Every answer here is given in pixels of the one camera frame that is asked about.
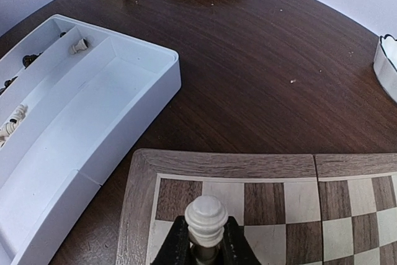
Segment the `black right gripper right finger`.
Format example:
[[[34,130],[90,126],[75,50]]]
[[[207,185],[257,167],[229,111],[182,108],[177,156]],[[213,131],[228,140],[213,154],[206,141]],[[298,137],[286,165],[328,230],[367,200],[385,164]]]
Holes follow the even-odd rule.
[[[221,242],[223,264],[261,265],[236,219],[228,217]]]

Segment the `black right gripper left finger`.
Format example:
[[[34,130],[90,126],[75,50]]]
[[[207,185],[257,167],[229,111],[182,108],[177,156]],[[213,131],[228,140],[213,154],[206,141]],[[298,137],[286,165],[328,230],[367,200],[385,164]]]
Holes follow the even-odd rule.
[[[190,264],[190,240],[188,224],[184,217],[176,217],[153,265],[185,265]]]

